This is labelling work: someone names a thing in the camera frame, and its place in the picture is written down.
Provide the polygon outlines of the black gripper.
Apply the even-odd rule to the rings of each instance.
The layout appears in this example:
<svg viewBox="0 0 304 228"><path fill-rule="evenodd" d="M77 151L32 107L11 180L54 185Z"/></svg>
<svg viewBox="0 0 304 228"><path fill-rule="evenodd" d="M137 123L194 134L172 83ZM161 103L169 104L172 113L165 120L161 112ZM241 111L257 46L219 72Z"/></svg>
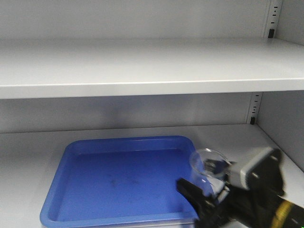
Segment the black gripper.
<svg viewBox="0 0 304 228"><path fill-rule="evenodd" d="M274 192L247 191L231 187L222 201L184 178L176 181L176 190L193 207L196 228L221 228L232 220L250 228L269 228L283 199Z"/></svg>

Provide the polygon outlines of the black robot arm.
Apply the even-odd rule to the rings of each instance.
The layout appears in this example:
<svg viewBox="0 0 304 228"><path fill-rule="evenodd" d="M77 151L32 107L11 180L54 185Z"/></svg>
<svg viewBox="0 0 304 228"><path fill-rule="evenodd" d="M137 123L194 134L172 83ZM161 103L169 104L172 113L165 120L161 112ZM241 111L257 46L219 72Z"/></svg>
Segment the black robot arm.
<svg viewBox="0 0 304 228"><path fill-rule="evenodd" d="M233 220L249 228L302 228L304 209L266 189L243 190L232 185L222 192L221 202L204 196L203 190L186 179L176 181L176 190L194 208L196 228L222 228Z"/></svg>

